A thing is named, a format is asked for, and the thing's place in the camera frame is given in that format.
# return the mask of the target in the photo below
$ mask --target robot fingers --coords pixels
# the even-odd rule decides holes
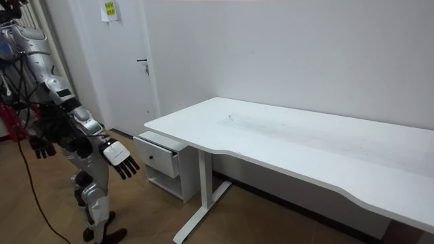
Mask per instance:
[[[124,161],[125,165],[127,165],[128,169],[130,169],[130,171],[133,174],[136,174],[136,172],[140,169],[139,166],[137,165],[137,163],[134,161],[134,159],[129,156],[125,161]]]
[[[114,168],[121,176],[122,180],[131,178],[133,175],[137,174],[137,171],[140,169],[132,157],[128,157],[122,163],[114,166]]]
[[[119,165],[114,166],[114,168],[115,168],[116,172],[121,176],[122,180],[126,179],[125,174],[123,173],[123,171]]]
[[[37,159],[40,159],[41,155],[44,159],[46,159],[47,157],[54,156],[56,154],[56,149],[54,149],[53,144],[41,138],[31,136],[28,139],[28,142],[35,151]]]

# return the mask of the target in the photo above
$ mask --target paper sign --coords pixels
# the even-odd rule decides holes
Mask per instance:
[[[110,22],[117,20],[117,10],[114,1],[100,0],[101,21]]]

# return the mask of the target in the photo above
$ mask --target white desk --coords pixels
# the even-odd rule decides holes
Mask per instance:
[[[226,154],[339,192],[360,207],[434,232],[434,131],[213,98],[145,124],[199,149],[203,207],[175,236],[181,243],[211,199],[211,154]]]

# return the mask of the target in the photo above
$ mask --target open drawer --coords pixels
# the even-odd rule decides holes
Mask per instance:
[[[134,137],[134,146],[138,157],[143,163],[172,178],[179,175],[178,155],[176,152],[137,137]]]

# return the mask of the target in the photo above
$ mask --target cable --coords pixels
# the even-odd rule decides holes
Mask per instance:
[[[20,84],[19,84],[19,89],[18,89],[18,94],[20,93],[20,90],[21,90],[21,82],[24,82],[24,90],[25,90],[25,92],[26,92],[26,95],[25,95],[25,98],[26,98],[26,100],[24,101],[25,102],[25,104],[27,105],[27,110],[28,110],[28,112],[27,112],[27,118],[26,118],[26,123],[25,123],[25,125],[27,126],[27,124],[28,124],[28,121],[29,121],[29,119],[30,119],[30,115],[29,115],[29,112],[30,112],[30,106],[29,106],[29,104],[30,104],[30,102],[29,102],[29,99],[30,99],[30,96],[28,96],[28,94],[27,94],[27,88],[26,88],[26,84],[25,84],[25,82],[26,81],[24,81],[23,79],[24,79],[24,73],[23,73],[23,69],[21,68],[21,70],[20,70],[20,72],[18,73],[19,75],[20,75]],[[6,105],[6,103],[5,103],[5,100],[3,99],[3,97],[2,97],[2,95],[0,95],[0,102],[4,105],[4,107],[5,107],[5,110],[6,110],[6,113],[7,113],[7,116],[9,117],[9,119],[12,121],[12,123],[15,123],[15,120],[14,120],[14,118],[10,115],[10,113],[9,113],[9,110],[7,109],[7,105]],[[17,111],[17,115],[19,116],[19,114],[20,114],[20,112],[21,112],[21,108],[20,109],[18,109],[18,111]],[[41,213],[41,215],[42,215],[42,217],[43,217],[43,219],[45,220],[45,223],[48,225],[48,227],[52,230],[52,232],[54,232],[54,234],[56,234],[58,237],[60,237],[61,239],[63,239],[65,242],[67,242],[68,244],[71,244],[71,242],[70,241],[68,241],[68,239],[67,238],[65,238],[64,236],[62,236],[59,232],[57,232],[54,228],[53,228],[53,226],[50,224],[50,222],[48,221],[48,219],[47,219],[47,216],[45,216],[45,214],[44,214],[44,212],[43,212],[43,210],[42,210],[42,207],[41,207],[41,204],[39,203],[39,200],[38,200],[38,197],[37,197],[37,194],[36,194],[36,191],[35,191],[35,186],[34,186],[34,184],[33,184],[33,179],[32,179],[32,174],[31,174],[31,171],[30,171],[30,167],[28,166],[28,162],[27,162],[27,159],[26,159],[26,157],[25,157],[25,155],[24,155],[24,152],[22,151],[22,147],[21,147],[21,142],[20,142],[20,131],[19,131],[19,129],[20,129],[20,127],[18,127],[18,126],[15,126],[15,133],[16,133],[16,137],[17,137],[17,141],[18,141],[18,149],[19,149],[19,151],[20,151],[20,154],[21,154],[21,157],[22,157],[22,159],[23,159],[23,161],[24,161],[24,164],[26,165],[26,171],[27,171],[27,176],[28,176],[28,180],[29,180],[29,182],[30,182],[30,186],[31,186],[31,190],[32,190],[32,194],[33,194],[33,197],[34,197],[34,199],[35,199],[35,202],[36,202],[36,205],[37,205],[37,207],[38,207],[38,210],[39,210],[39,212]]]
[[[71,242],[69,242],[67,238],[65,238],[64,236],[62,236],[61,234],[59,234],[59,232],[57,232],[56,230],[54,230],[53,226],[48,221],[47,216],[45,216],[45,214],[44,214],[44,212],[43,212],[43,210],[41,208],[41,205],[39,204],[39,200],[38,200],[38,197],[37,197],[36,192],[35,192],[35,187],[33,186],[32,174],[31,174],[30,169],[28,167],[27,159],[24,156],[24,153],[22,152],[21,143],[20,143],[20,139],[19,138],[18,138],[18,148],[20,149],[21,157],[24,160],[24,163],[26,164],[26,170],[27,170],[28,180],[30,181],[30,186],[32,188],[33,197],[35,198],[36,205],[38,206],[39,212],[41,213],[43,219],[45,220],[45,223],[54,232],[54,234],[56,234],[58,237],[62,238],[68,244],[71,244]]]

